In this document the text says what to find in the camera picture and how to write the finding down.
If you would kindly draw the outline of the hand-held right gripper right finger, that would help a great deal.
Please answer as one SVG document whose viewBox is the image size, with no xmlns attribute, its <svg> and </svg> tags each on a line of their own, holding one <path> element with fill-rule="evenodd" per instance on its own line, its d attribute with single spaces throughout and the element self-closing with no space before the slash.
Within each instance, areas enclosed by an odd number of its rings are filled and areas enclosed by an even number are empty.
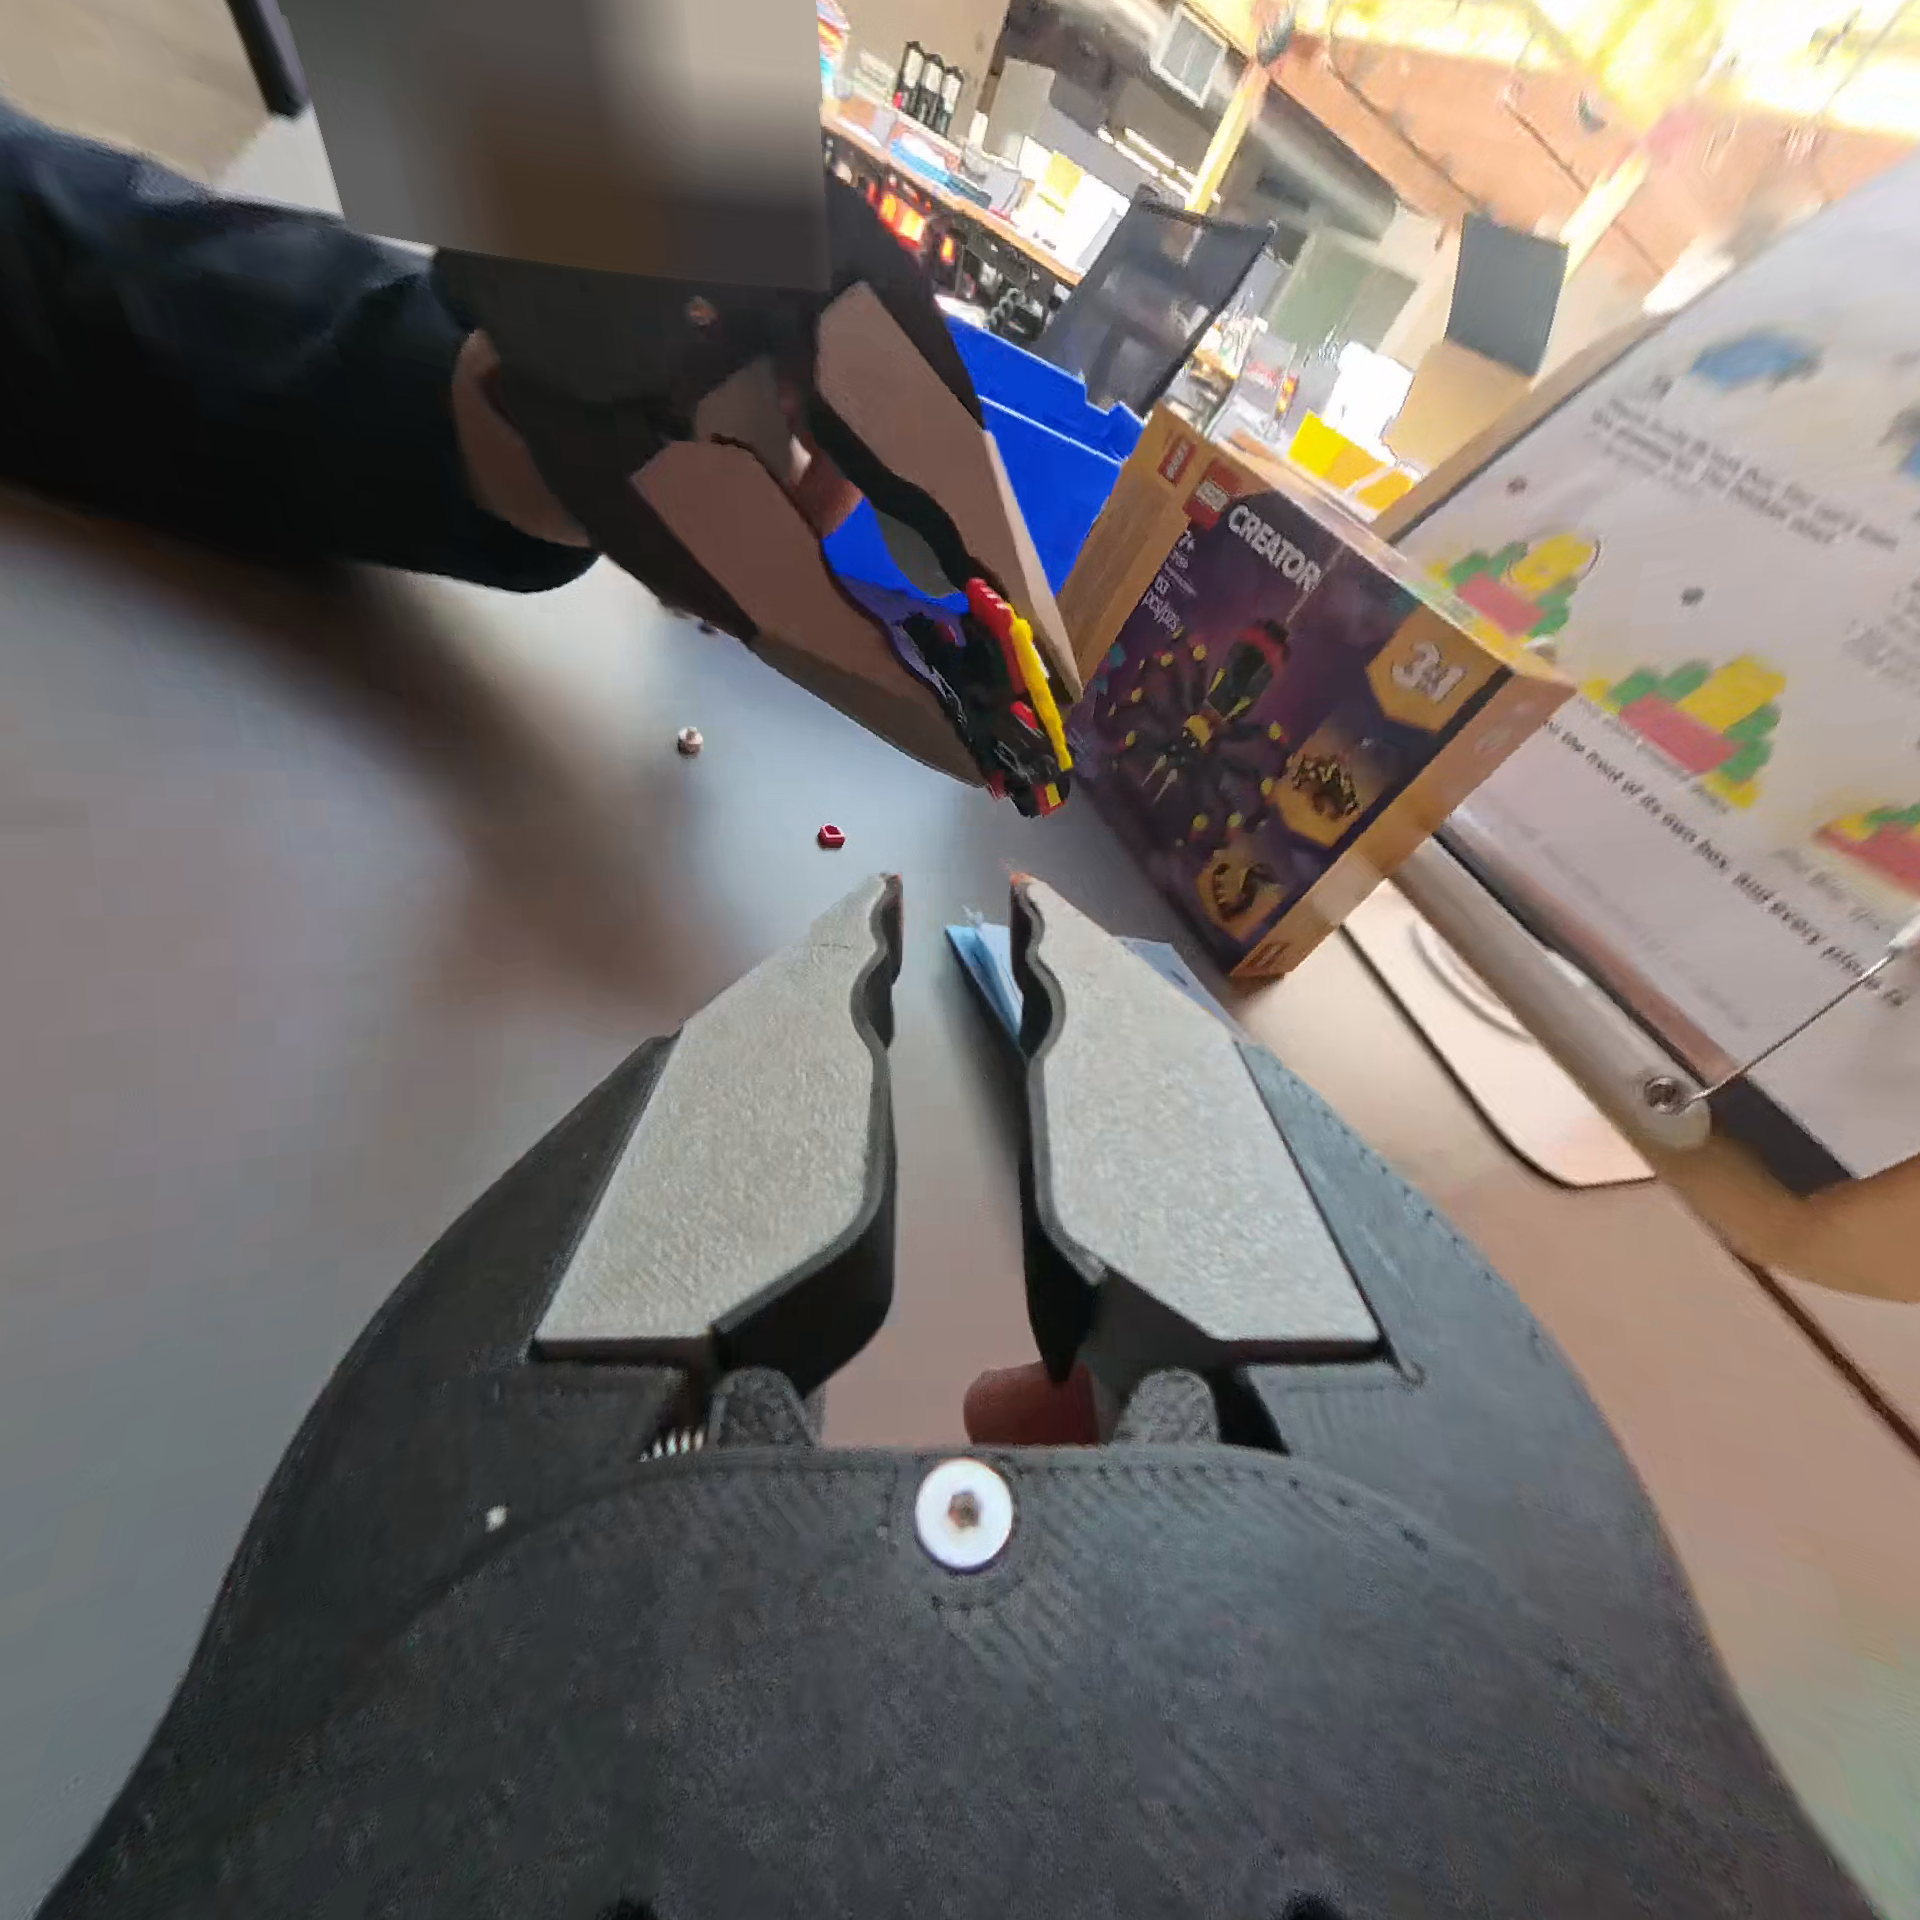
<svg viewBox="0 0 1920 1920">
<path fill-rule="evenodd" d="M 1015 878 L 1023 1296 L 1099 1403 L 1178 1369 L 1366 1362 L 1386 1336 L 1230 1024 Z"/>
</svg>

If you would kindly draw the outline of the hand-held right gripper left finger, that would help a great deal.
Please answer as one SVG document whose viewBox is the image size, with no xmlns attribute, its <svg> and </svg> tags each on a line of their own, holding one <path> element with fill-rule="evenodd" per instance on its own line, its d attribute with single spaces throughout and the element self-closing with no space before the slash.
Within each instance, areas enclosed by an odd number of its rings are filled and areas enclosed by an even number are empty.
<svg viewBox="0 0 1920 1920">
<path fill-rule="evenodd" d="M 559 1265 L 546 1360 L 823 1390 L 895 1291 L 903 886 L 877 874 L 684 1022 Z"/>
</svg>

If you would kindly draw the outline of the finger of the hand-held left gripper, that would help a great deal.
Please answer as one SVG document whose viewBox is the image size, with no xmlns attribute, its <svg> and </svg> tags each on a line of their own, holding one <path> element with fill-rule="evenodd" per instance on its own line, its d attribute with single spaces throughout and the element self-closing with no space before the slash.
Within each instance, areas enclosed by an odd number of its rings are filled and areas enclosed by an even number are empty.
<svg viewBox="0 0 1920 1920">
<path fill-rule="evenodd" d="M 692 439 L 665 443 L 631 491 L 723 611 L 708 623 L 810 698 L 913 762 L 983 785 L 937 695 L 892 633 L 837 580 L 785 474 L 797 452 L 772 366 L 746 366 L 702 399 Z"/>
<path fill-rule="evenodd" d="M 898 571 L 935 594 L 994 588 L 1074 705 L 1073 641 L 998 447 L 867 282 L 819 318 L 819 435 L 870 502 Z"/>
</svg>

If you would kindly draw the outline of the black red yellow lego model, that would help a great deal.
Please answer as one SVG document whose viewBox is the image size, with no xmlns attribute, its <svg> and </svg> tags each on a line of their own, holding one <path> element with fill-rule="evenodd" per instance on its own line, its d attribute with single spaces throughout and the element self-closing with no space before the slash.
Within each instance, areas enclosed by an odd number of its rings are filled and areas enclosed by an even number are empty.
<svg viewBox="0 0 1920 1920">
<path fill-rule="evenodd" d="M 892 641 L 996 801 L 1028 822 L 1068 806 L 1073 752 L 1060 691 L 1023 616 L 973 579 L 958 612 L 905 612 Z"/>
</svg>

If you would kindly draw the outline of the blue lego instruction booklet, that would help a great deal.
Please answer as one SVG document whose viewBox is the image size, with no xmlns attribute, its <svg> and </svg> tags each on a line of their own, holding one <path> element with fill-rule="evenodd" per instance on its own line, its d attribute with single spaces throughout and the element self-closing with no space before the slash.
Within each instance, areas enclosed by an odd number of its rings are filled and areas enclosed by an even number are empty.
<svg viewBox="0 0 1920 1920">
<path fill-rule="evenodd" d="M 966 974 L 993 1017 L 998 1022 L 1009 1042 L 1019 1044 L 1023 1001 L 1015 974 L 1010 928 L 983 921 L 973 914 L 964 923 L 946 926 L 943 937 L 950 955 Z M 1164 978 L 1178 992 L 1185 992 L 1214 1020 L 1226 1024 L 1237 1041 L 1246 1038 L 1237 1017 L 1210 992 L 1204 982 L 1186 968 L 1186 961 L 1173 945 L 1150 943 L 1137 935 L 1121 935 L 1118 945 L 1142 961 L 1154 977 Z"/>
</svg>

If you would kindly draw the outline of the person's left forearm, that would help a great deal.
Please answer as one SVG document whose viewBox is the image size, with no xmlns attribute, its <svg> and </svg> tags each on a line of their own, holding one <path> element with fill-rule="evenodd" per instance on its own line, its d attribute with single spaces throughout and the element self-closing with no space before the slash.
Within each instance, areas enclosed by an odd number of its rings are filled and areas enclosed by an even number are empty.
<svg viewBox="0 0 1920 1920">
<path fill-rule="evenodd" d="M 2 110 L 2 475 L 271 562 L 548 593 L 594 562 L 477 507 L 473 331 L 415 255 Z"/>
</svg>

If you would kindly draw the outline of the person's left hand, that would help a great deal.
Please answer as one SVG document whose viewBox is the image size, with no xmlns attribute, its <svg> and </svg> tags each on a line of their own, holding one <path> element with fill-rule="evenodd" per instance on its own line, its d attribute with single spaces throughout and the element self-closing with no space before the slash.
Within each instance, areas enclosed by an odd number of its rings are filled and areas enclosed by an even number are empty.
<svg viewBox="0 0 1920 1920">
<path fill-rule="evenodd" d="M 514 534 L 586 553 L 593 546 L 590 537 L 559 505 L 498 402 L 498 372 L 491 338 L 483 330 L 468 331 L 447 384 L 453 435 L 468 494 L 479 510 Z"/>
</svg>

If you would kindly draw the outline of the person's right hand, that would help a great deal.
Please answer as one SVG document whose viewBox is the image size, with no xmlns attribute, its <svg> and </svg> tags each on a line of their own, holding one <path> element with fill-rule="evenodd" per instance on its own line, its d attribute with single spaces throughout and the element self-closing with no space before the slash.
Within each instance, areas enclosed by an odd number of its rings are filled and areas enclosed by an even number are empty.
<svg viewBox="0 0 1920 1920">
<path fill-rule="evenodd" d="M 1076 1450 L 1099 1440 L 1099 1415 L 1086 1367 L 1053 1378 L 1037 1362 L 988 1369 L 962 1402 L 966 1440 L 978 1450 Z"/>
</svg>

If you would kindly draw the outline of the blue plastic bin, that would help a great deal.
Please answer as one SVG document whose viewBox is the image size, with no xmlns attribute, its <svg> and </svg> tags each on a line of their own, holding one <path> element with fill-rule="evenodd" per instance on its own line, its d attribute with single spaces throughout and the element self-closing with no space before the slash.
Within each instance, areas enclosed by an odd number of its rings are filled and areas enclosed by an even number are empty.
<svg viewBox="0 0 1920 1920">
<path fill-rule="evenodd" d="M 980 410 L 1046 588 L 1060 594 L 1113 496 L 1122 457 L 996 400 L 983 400 Z"/>
<path fill-rule="evenodd" d="M 983 402 L 1118 462 L 1137 451 L 1145 423 L 1121 402 L 1092 404 L 1082 375 L 972 321 L 948 318 L 946 327 Z"/>
</svg>

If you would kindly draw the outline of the black mesh chair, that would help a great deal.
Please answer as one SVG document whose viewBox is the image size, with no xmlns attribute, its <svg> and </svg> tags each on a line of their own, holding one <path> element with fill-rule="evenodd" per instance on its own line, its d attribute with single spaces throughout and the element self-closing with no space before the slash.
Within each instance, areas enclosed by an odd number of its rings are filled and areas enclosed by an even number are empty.
<svg viewBox="0 0 1920 1920">
<path fill-rule="evenodd" d="M 1276 224 L 1235 224 L 1138 190 L 1034 344 L 1089 400 L 1145 422 L 1237 298 Z"/>
</svg>

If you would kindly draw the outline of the cluttered storage shelf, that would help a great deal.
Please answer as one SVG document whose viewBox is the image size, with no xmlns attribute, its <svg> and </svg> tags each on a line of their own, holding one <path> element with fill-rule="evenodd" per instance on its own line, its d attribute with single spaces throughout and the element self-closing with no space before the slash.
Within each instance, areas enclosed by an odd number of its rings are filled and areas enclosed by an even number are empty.
<svg viewBox="0 0 1920 1920">
<path fill-rule="evenodd" d="M 819 6 L 823 145 L 844 179 L 958 271 L 973 238 L 1013 267 L 1074 287 L 1140 182 L 1051 106 L 1051 80 L 1005 54 L 1005 2 Z"/>
</svg>

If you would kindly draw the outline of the yellow bin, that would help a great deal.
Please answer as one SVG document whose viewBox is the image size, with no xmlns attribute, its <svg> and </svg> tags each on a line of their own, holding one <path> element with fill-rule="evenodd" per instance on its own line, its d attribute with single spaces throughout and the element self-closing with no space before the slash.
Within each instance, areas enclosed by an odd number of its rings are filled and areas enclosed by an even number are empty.
<svg viewBox="0 0 1920 1920">
<path fill-rule="evenodd" d="M 1399 504 L 1422 478 L 1389 449 L 1356 442 L 1314 411 L 1299 422 L 1286 460 L 1364 519 Z"/>
</svg>

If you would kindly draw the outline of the dark chair back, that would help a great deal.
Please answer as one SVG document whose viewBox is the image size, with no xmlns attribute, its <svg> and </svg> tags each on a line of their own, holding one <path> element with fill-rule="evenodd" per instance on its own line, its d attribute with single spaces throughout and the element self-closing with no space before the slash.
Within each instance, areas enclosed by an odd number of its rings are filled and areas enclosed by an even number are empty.
<svg viewBox="0 0 1920 1920">
<path fill-rule="evenodd" d="M 1537 377 L 1566 279 L 1566 243 L 1469 214 L 1459 236 L 1447 344 Z"/>
</svg>

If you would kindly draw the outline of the printed instruction sheet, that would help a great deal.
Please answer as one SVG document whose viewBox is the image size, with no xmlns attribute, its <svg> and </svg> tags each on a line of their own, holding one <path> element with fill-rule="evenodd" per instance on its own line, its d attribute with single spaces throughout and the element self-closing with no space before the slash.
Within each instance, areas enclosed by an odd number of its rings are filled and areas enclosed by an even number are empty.
<svg viewBox="0 0 1920 1920">
<path fill-rule="evenodd" d="M 1399 539 L 1574 689 L 1450 849 L 1802 1194 L 1918 1147 L 1916 418 L 1909 156 Z"/>
</svg>

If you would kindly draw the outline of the yellow post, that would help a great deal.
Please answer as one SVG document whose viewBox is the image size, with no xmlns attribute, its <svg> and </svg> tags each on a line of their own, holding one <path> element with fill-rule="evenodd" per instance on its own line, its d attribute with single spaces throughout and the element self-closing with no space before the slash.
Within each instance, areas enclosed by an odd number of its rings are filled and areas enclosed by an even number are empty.
<svg viewBox="0 0 1920 1920">
<path fill-rule="evenodd" d="M 1265 108 L 1269 89 L 1269 72 L 1261 62 L 1249 59 L 1242 67 L 1239 80 L 1231 89 L 1226 113 L 1217 121 L 1214 136 L 1206 145 L 1206 156 L 1196 179 L 1190 182 L 1185 209 L 1199 218 L 1210 218 L 1218 202 L 1220 185 L 1231 169 L 1242 145 Z"/>
</svg>

